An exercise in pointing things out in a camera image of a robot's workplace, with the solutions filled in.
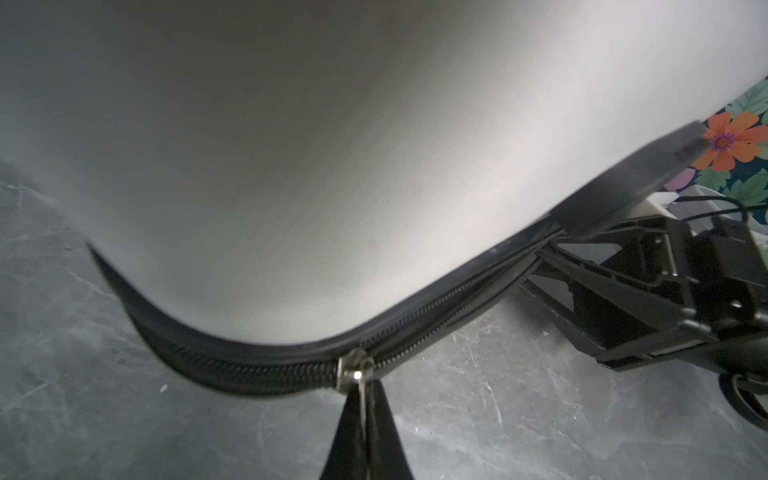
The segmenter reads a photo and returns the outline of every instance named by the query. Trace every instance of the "metal zipper slider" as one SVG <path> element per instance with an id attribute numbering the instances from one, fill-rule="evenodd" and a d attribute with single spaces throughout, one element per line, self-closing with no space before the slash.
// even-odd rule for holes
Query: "metal zipper slider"
<path id="1" fill-rule="evenodd" d="M 339 358 L 339 371 L 336 376 L 336 390 L 349 395 L 357 385 L 360 394 L 360 429 L 366 452 L 366 477 L 370 478 L 369 445 L 368 445 L 368 404 L 366 383 L 373 376 L 373 358 L 361 348 L 352 349 Z"/>

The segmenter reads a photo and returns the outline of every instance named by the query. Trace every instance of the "black cable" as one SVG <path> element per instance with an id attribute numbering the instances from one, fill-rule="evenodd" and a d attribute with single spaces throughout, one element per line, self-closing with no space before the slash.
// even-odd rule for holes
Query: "black cable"
<path id="1" fill-rule="evenodd" d="M 743 223 L 746 223 L 747 220 L 750 218 L 750 211 L 746 208 L 746 205 L 742 204 L 735 198 L 730 197 L 721 197 L 720 195 L 697 195 L 695 197 L 678 197 L 673 203 L 677 202 L 701 202 L 705 200 L 720 200 L 723 202 L 728 202 L 730 204 L 734 204 L 737 207 L 739 207 L 736 212 L 741 212 L 741 221 Z M 713 215 L 719 215 L 720 213 L 713 212 Z M 698 217 L 694 215 L 693 217 L 690 217 L 690 220 L 696 220 L 697 218 L 703 218 Z"/>
<path id="2" fill-rule="evenodd" d="M 744 210 L 748 212 L 754 212 L 756 210 L 765 210 L 766 208 L 768 208 L 768 205 L 754 205 L 752 207 L 744 207 Z M 690 222 L 691 220 L 698 220 L 700 218 L 716 217 L 717 215 L 724 215 L 724 214 L 738 214 L 739 212 L 743 214 L 744 210 L 740 208 L 730 208 L 728 210 L 718 210 L 717 212 L 706 212 L 704 214 L 698 214 L 698 215 L 693 215 L 692 217 L 684 218 L 683 222 Z"/>

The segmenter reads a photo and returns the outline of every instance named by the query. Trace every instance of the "black zipper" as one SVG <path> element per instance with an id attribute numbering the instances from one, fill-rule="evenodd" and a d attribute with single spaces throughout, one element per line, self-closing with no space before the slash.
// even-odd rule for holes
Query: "black zipper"
<path id="1" fill-rule="evenodd" d="M 434 299 L 432 302 L 427 303 L 414 312 L 404 316 L 401 320 L 398 320 L 397 322 L 388 326 L 386 329 L 376 333 L 373 336 L 370 336 L 367 339 L 364 339 L 362 342 L 360 342 L 359 347 L 365 350 L 369 350 L 370 356 L 374 361 L 374 372 L 384 369 L 387 366 L 390 366 L 392 363 L 397 362 L 403 357 L 406 357 L 409 353 L 419 348 L 424 342 L 430 340 L 434 335 L 446 328 L 449 328 L 451 325 L 472 313 L 474 310 L 482 307 L 485 302 L 491 301 L 492 298 L 498 295 L 501 291 L 505 291 L 507 286 L 506 283 L 512 283 L 514 280 L 508 279 L 508 281 L 502 282 L 503 284 L 501 285 L 501 288 L 499 288 L 500 291 L 497 293 L 491 292 L 490 299 L 484 297 L 484 293 L 487 293 L 487 290 L 491 284 L 493 284 L 495 280 L 499 280 L 499 277 L 503 276 L 505 269 L 508 267 L 512 268 L 512 266 L 520 261 L 523 257 L 538 250 L 539 247 L 546 244 L 551 238 L 556 237 L 558 234 L 560 234 L 559 231 L 547 236 L 542 240 L 539 240 L 535 244 L 521 250 L 520 252 L 517 252 L 515 255 L 512 255 L 511 257 L 502 260 L 493 266 L 490 266 L 488 269 L 483 270 L 456 288 L 453 288 L 447 293 Z M 443 316 L 442 318 L 437 319 L 435 322 L 432 322 L 431 326 L 425 326 L 424 333 L 417 336 L 414 340 L 407 342 L 404 346 L 401 346 L 393 351 L 377 351 L 376 344 L 382 342 L 385 339 L 388 339 L 392 335 L 396 335 L 397 332 L 404 326 L 407 326 L 408 324 L 422 318 L 427 313 L 432 312 L 434 309 L 447 303 L 450 299 L 456 297 L 462 292 L 465 292 L 466 290 L 471 289 L 474 286 L 480 286 L 478 291 L 473 293 L 468 299 L 453 308 L 446 316 Z M 306 374 L 309 374 L 310 372 L 313 374 L 309 378 L 305 377 L 303 379 L 304 381 L 302 383 L 304 385 L 309 385 L 308 388 L 334 387 L 339 375 L 338 362 L 300 363 L 294 364 L 293 366 L 283 366 L 277 369 L 272 368 L 270 372 L 277 375 L 284 375 L 286 372 L 296 371 L 296 369 L 299 371 L 304 371 Z"/>
<path id="2" fill-rule="evenodd" d="M 551 238 L 544 238 L 519 250 L 469 280 L 404 316 L 385 329 L 356 343 L 374 362 L 374 373 L 391 369 L 393 363 L 434 339 L 435 335 L 460 324 L 472 312 L 488 305 L 514 283 L 519 260 L 535 252 Z M 424 319 L 432 314 L 434 318 Z M 424 321 L 424 325 L 414 324 Z M 182 375 L 224 392 L 243 395 L 279 395 L 308 389 L 334 388 L 339 375 L 339 358 L 317 362 L 293 362 L 283 365 L 259 365 L 251 362 L 216 358 L 171 342 L 134 319 L 134 325 L 158 356 Z"/>

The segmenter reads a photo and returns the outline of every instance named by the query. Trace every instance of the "green leaf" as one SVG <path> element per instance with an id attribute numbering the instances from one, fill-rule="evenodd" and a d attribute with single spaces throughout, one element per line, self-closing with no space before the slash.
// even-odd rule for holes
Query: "green leaf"
<path id="1" fill-rule="evenodd" d="M 763 160 L 768 160 L 768 141 L 764 141 L 762 144 L 755 144 L 755 147 L 763 149 L 762 152 L 757 154 L 757 157 L 762 158 Z"/>
<path id="2" fill-rule="evenodd" d="M 762 205 L 763 201 L 768 198 L 766 186 L 768 186 L 768 171 L 763 168 L 757 174 L 746 179 L 746 182 L 741 180 L 733 182 L 730 189 L 723 190 L 723 195 L 735 198 L 748 207 L 753 207 Z"/>
<path id="3" fill-rule="evenodd" d="M 730 172 L 716 172 L 709 166 L 696 175 L 694 183 L 719 192 L 730 180 Z"/>
<path id="4" fill-rule="evenodd" d="M 755 115 L 768 111 L 768 80 L 761 81 L 730 102 L 725 107 L 725 111 L 730 112 L 734 117 L 745 111 Z"/>

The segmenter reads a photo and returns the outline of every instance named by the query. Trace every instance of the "floor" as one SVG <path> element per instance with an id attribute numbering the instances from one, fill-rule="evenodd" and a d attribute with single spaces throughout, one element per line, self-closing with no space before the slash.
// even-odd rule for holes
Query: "floor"
<path id="1" fill-rule="evenodd" d="M 714 375 L 614 373 L 519 290 L 385 379 L 415 477 L 758 478 Z M 237 399 L 138 339 L 55 202 L 0 164 L 0 478 L 315 479 L 343 398 Z"/>

